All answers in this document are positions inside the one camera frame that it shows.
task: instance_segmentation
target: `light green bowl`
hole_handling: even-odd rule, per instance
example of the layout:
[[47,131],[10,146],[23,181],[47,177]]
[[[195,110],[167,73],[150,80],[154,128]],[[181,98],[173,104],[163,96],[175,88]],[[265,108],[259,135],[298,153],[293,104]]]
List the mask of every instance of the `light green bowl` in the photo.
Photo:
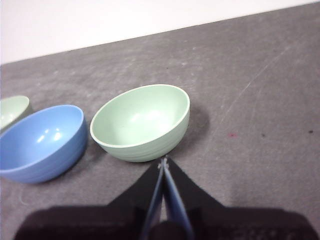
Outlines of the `light green bowl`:
[[1,133],[7,130],[16,122],[32,114],[29,98],[26,96],[12,96],[1,99]]
[[110,155],[145,162],[170,152],[189,123],[190,99],[181,88],[155,84],[107,102],[90,124],[92,138]]

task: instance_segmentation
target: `ridged bowl exterior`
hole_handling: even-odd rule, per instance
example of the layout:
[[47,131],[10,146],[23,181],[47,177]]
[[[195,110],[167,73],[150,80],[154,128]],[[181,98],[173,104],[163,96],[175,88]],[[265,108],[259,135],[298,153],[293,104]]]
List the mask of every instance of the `ridged bowl exterior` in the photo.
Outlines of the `ridged bowl exterior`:
[[110,155],[128,162],[146,162],[157,159],[178,145],[188,128],[190,110],[183,120],[165,135],[145,144],[131,147],[107,147],[100,144]]
[[68,170],[72,165],[74,165],[85,151],[87,142],[87,124],[83,116],[82,123],[75,134],[58,150],[42,159],[41,161],[38,161],[26,167],[18,167],[9,170],[1,169],[0,175],[4,178],[20,183],[35,184],[48,181],[59,176],[60,174]]

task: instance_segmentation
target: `bowl rim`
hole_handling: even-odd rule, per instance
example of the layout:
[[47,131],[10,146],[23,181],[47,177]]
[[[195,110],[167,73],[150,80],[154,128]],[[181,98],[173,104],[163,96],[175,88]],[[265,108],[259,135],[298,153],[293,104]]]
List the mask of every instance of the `bowl rim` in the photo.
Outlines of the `bowl rim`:
[[61,147],[59,147],[58,149],[56,149],[55,151],[47,154],[46,156],[38,159],[38,160],[35,160],[33,162],[30,162],[28,164],[25,164],[25,165],[22,165],[22,166],[18,166],[18,167],[14,167],[14,168],[10,168],[10,169],[0,169],[0,175],[2,174],[8,174],[8,173],[13,173],[13,172],[17,172],[17,171],[20,171],[20,170],[23,170],[23,169],[27,169],[33,165],[36,165],[40,162],[42,162],[43,160],[49,158],[50,156],[54,155],[55,153],[57,153],[63,146],[67,145],[71,139],[74,138],[74,136],[80,131],[81,129],[81,126],[83,125],[84,121],[85,121],[85,115],[84,115],[84,112],[82,111],[82,109],[76,105],[71,105],[71,104],[63,104],[63,105],[55,105],[55,106],[50,106],[50,107],[47,107],[45,109],[42,109],[42,110],[39,110],[39,111],[36,111],[34,112],[33,114],[30,114],[29,116],[26,116],[25,118],[23,118],[22,120],[20,120],[19,122],[17,122],[16,124],[12,125],[10,128],[8,128],[1,136],[0,136],[0,140],[5,136],[7,135],[11,129],[14,129],[16,126],[18,125],[21,125],[23,124],[25,121],[28,121],[30,118],[40,114],[40,113],[43,113],[43,112],[46,112],[46,111],[49,111],[51,109],[56,109],[56,108],[61,108],[61,107],[69,107],[69,108],[74,108],[74,109],[77,109],[79,110],[79,112],[81,113],[81,121],[80,121],[80,124],[77,128],[77,130],[74,132],[74,134],[67,140],[67,142],[65,144],[63,144]]
[[[142,141],[142,142],[139,142],[139,143],[135,143],[135,144],[126,144],[126,145],[118,145],[118,144],[109,144],[109,143],[106,143],[106,142],[103,142],[101,140],[99,140],[95,134],[93,133],[93,125],[94,125],[94,122],[96,120],[96,117],[99,115],[99,113],[105,108],[105,106],[107,106],[108,104],[110,104],[111,102],[113,102],[115,99],[117,98],[120,98],[121,96],[125,95],[125,94],[128,94],[130,92],[133,92],[133,91],[137,91],[139,89],[143,89],[143,88],[150,88],[150,87],[157,87],[157,86],[166,86],[166,87],[170,87],[170,88],[175,88],[175,89],[178,89],[180,92],[182,92],[186,98],[186,109],[185,111],[183,112],[182,116],[179,118],[179,120],[172,126],[170,127],[166,132],[162,133],[161,135],[157,136],[157,137],[154,137],[148,141]],[[137,147],[137,146],[141,146],[141,145],[144,145],[144,144],[147,144],[147,143],[150,143],[150,142],[153,142],[161,137],[163,137],[164,135],[168,134],[169,132],[171,132],[173,129],[175,129],[186,117],[186,115],[188,114],[190,110],[190,98],[189,98],[189,95],[186,93],[186,91],[184,91],[182,88],[178,87],[178,86],[174,86],[174,85],[171,85],[171,84],[149,84],[149,85],[144,85],[144,86],[140,86],[140,87],[136,87],[136,88],[133,88],[131,90],[128,90],[128,91],[125,91],[117,96],[115,96],[114,98],[112,98],[111,100],[107,101],[102,107],[100,107],[100,109],[94,114],[92,120],[91,120],[91,123],[90,123],[90,135],[91,137],[93,138],[93,140],[95,140],[99,145],[102,145],[104,147],[107,147],[107,148],[114,148],[114,149],[124,149],[124,148],[132,148],[132,147]]]
[[27,96],[24,95],[15,95],[15,96],[10,96],[10,97],[6,97],[1,99],[1,101],[10,101],[11,99],[15,99],[15,98],[23,98],[25,100],[27,100],[27,105],[23,108],[23,111],[20,112],[14,119],[12,119],[10,122],[8,122],[6,125],[1,126],[1,130],[5,129],[7,126],[9,126],[10,124],[12,124],[14,121],[16,121],[17,119],[19,119],[28,109],[28,107],[30,106],[30,99]]

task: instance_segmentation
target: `scratch mark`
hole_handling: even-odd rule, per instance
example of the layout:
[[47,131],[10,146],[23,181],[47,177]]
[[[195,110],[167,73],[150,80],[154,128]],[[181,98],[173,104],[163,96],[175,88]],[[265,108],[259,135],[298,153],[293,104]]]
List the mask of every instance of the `scratch mark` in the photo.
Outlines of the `scratch mark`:
[[228,113],[234,106],[234,104],[239,100],[239,98],[242,96],[242,94],[250,87],[250,85],[273,63],[276,62],[287,50],[289,50],[291,46],[287,46],[281,53],[279,53],[277,56],[272,58],[254,77],[253,79],[245,86],[244,89],[241,90],[239,95],[234,99],[234,101],[231,103],[230,107],[227,109],[225,114],[223,115],[221,121],[219,122],[218,126],[215,128],[212,137],[216,134],[217,130],[219,129],[220,125],[223,123],[225,118],[227,117]]
[[25,206],[29,206],[29,205],[30,205],[29,203],[24,202],[24,201],[22,200],[22,193],[23,193],[23,189],[21,189],[20,194],[19,194],[19,201],[20,201],[20,203],[22,203],[22,204],[25,205]]

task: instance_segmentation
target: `gray felt surface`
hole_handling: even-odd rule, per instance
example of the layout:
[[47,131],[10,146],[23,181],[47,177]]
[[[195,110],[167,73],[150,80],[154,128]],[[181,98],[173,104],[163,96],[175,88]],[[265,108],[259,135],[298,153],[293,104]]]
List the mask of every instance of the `gray felt surface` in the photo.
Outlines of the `gray felt surface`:
[[[108,100],[156,83],[190,96],[188,130],[170,154],[199,186],[227,206],[302,213],[320,233],[320,3],[1,67],[2,98],[77,105],[88,125]],[[115,159],[89,137],[52,181],[1,179],[1,239],[38,209],[108,204],[149,165]]]

